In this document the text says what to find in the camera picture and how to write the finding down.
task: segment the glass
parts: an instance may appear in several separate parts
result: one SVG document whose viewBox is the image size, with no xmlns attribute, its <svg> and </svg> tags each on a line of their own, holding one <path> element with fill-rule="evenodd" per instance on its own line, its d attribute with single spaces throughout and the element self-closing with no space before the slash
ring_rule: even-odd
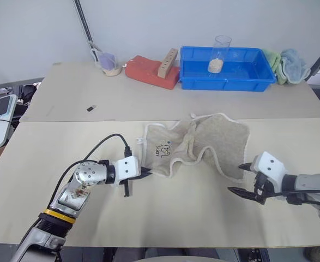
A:
<svg viewBox="0 0 320 262">
<path fill-rule="evenodd" d="M 231 38 L 227 35 L 219 35 L 215 37 L 208 64 L 208 71 L 210 73 L 220 73 L 225 61 L 225 57 L 229 52 L 230 43 Z"/>
</svg>

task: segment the white wall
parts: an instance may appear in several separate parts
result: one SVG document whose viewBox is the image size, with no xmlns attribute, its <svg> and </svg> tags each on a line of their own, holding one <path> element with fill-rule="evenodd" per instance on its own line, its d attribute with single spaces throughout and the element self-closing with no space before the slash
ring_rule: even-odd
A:
<svg viewBox="0 0 320 262">
<path fill-rule="evenodd" d="M 211 46 L 218 34 L 232 37 L 232 46 L 295 48 L 309 66 L 320 56 L 320 0 L 80 1 L 95 43 L 121 61 Z M 90 59 L 73 0 L 0 1 L 0 83 Z"/>
<path fill-rule="evenodd" d="M 163 58 L 169 48 L 295 48 L 312 65 L 320 56 L 320 0 L 82 0 L 94 41 L 121 59 Z"/>
<path fill-rule="evenodd" d="M 0 0 L 0 84 L 46 75 L 61 61 L 90 61 L 72 0 Z"/>
</svg>

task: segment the light blue towel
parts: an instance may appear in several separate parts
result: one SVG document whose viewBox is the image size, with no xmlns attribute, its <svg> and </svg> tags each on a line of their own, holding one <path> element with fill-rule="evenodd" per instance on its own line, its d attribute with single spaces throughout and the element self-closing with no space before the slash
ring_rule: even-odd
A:
<svg viewBox="0 0 320 262">
<path fill-rule="evenodd" d="M 294 49 L 286 49 L 281 53 L 282 71 L 291 84 L 298 84 L 310 74 L 310 68 Z"/>
</svg>

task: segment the beige towel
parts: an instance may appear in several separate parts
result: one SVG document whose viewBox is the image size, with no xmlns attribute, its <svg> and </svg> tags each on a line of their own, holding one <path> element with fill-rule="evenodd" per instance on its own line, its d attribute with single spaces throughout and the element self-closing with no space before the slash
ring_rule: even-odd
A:
<svg viewBox="0 0 320 262">
<path fill-rule="evenodd" d="M 146 127 L 142 166 L 152 173 L 171 177 L 184 163 L 197 164 L 201 159 L 218 173 L 232 180 L 243 178 L 238 165 L 244 163 L 248 126 L 224 114 L 179 121 L 168 129 L 162 124 Z"/>
</svg>

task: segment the green towel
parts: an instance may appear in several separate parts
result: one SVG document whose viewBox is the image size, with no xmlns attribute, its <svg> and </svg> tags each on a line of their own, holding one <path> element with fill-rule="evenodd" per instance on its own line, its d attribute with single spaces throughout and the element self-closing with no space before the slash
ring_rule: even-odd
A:
<svg viewBox="0 0 320 262">
<path fill-rule="evenodd" d="M 273 72 L 276 72 L 277 67 L 280 64 L 281 61 L 281 55 L 276 52 L 268 51 L 266 49 L 263 49 L 264 55 L 267 58 L 267 61 L 272 69 Z"/>
<path fill-rule="evenodd" d="M 279 63 L 279 65 L 276 68 L 276 76 L 277 76 L 277 83 L 279 83 L 279 85 L 283 85 L 284 83 L 287 82 L 287 77 L 282 71 L 282 62 Z"/>
</svg>

